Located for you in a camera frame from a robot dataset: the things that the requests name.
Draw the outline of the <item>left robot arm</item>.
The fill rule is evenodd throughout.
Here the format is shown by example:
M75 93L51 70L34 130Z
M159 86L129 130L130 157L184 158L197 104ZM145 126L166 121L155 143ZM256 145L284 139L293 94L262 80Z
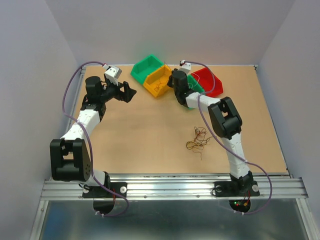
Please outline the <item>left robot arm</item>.
M116 99L128 103L137 92L126 81L114 84L108 78L101 81L98 76L88 77L85 89L78 118L67 133L49 145L51 176L55 181L94 187L95 193L106 197L111 193L111 184L106 172L94 170L90 134L102 121L106 102Z

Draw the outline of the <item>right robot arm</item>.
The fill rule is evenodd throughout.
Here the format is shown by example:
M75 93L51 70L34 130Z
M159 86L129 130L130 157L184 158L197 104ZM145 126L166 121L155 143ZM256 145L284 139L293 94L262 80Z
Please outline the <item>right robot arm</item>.
M230 97L222 99L209 97L189 88L187 74L174 69L167 85L174 90L177 101L187 108L198 109L200 114L209 113L216 136L227 152L231 181L216 182L214 195L235 197L248 194L258 196L259 188L246 163L241 141L242 119Z

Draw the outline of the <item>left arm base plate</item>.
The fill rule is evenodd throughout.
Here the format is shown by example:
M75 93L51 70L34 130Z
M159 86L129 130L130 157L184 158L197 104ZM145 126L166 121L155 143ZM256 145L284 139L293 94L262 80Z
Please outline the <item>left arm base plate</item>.
M110 190L118 195L121 195L122 197L127 197L128 184L126 182L111 182ZM113 193L106 191L100 186L85 186L82 189L82 197L85 199L117 198L117 196L114 196Z

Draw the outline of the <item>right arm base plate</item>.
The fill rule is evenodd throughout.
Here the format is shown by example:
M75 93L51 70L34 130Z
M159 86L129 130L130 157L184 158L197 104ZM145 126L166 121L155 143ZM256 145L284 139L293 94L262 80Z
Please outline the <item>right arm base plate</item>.
M215 181L211 194L218 198L258 197L260 191L256 181L247 185L240 185L235 181Z

